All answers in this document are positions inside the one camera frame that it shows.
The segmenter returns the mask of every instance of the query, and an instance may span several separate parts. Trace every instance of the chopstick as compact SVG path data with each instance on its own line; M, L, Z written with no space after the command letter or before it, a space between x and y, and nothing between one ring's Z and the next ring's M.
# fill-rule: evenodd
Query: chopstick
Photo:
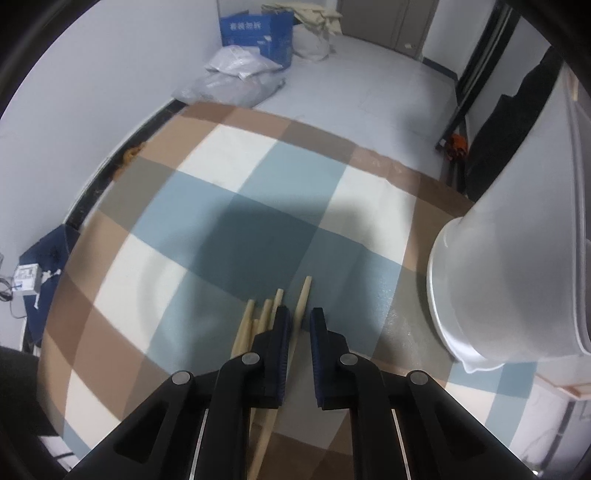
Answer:
M256 322L256 329L253 328L251 347L252 347L252 342L254 341L254 337L256 337L256 335L258 335L259 333L262 333L265 330L267 330L267 325L269 324L269 318L271 317L271 309L272 308L273 308L273 301L266 299L265 303L262 306L261 318L259 318ZM256 409L251 408L251 422L250 422L250 426L248 429L249 431L252 428L252 421L255 418L255 412L256 412Z
M250 348L250 340L251 340L251 330L252 330L252 312L255 309L255 301L248 300L246 302L246 308L244 309L244 315L242 315L242 320L240 322L240 326L238 327L238 331L236 333L236 338L234 339L234 345L232 345L232 353L230 354L230 358L234 358L235 356L242 355L243 353L248 352Z
M289 374L291 361L293 359L294 352L296 351L297 339L300 334L301 321L304 318L304 314L306 312L306 303L308 302L308 296L310 295L311 283L312 277L306 277L306 280L304 280L304 285L301 289L300 298L298 299L297 305L295 307L293 329L291 332L290 346L287 354L287 374ZM278 295L279 291L277 291L275 299L278 298ZM281 291L278 305L281 303L282 296L283 291ZM267 452L267 447L269 446L269 441L271 440L271 433L273 433L273 427L275 426L275 420L277 419L277 412L277 409L267 410L266 412L261 434L259 436L258 442L256 443L252 462L248 469L248 476L246 477L247 480L256 480L259 472L261 471L262 461L265 457L265 453Z
M273 328L273 323L275 322L275 314L277 313L277 307L281 305L283 301L283 290L278 288L277 292L275 293L275 299L273 299L273 308L271 310L271 321L269 322L269 328Z

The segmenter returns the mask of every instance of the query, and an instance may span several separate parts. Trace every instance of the plaid tablecloth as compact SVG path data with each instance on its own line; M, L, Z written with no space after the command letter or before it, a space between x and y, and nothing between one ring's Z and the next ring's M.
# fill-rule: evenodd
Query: plaid tablecloth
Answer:
M218 369L248 299L260 307L284 288L293 311L312 275L308 307L323 307L353 351L387 371L427 371L510 445L535 364L468 375L428 312L431 246L468 208L444 184L308 125L187 108L116 182L72 253L43 338L40 402L84 457L170 373ZM259 477L352 478L348 414L316 407L300 335Z

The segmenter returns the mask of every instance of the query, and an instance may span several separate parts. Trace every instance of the white plastic bag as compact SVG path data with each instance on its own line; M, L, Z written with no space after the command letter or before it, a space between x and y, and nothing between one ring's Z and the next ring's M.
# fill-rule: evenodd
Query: white plastic bag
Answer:
M275 72L282 67L259 53L254 53L238 45L220 48L205 65L210 72L221 72L241 79L263 72Z
M284 83L283 72L263 72L244 80L214 72L176 90L173 97L189 105L201 101L252 108L273 95Z
M293 32L293 49L296 55L312 61L324 60L329 56L329 33L326 30L316 34L300 24L294 26Z

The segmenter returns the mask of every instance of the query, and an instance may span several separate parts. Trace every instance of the white plastic bucket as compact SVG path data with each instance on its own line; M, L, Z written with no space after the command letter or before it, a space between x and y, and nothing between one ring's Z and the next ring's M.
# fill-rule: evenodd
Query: white plastic bucket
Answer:
M513 159L431 251L431 314L466 371L591 354L582 162L564 69Z

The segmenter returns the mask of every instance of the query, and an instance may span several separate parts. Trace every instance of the white electrical box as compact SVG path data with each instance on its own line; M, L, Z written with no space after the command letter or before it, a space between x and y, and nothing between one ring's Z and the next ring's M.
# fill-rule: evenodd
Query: white electrical box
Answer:
M39 264L19 265L14 272L12 291L20 295L37 295L41 290Z

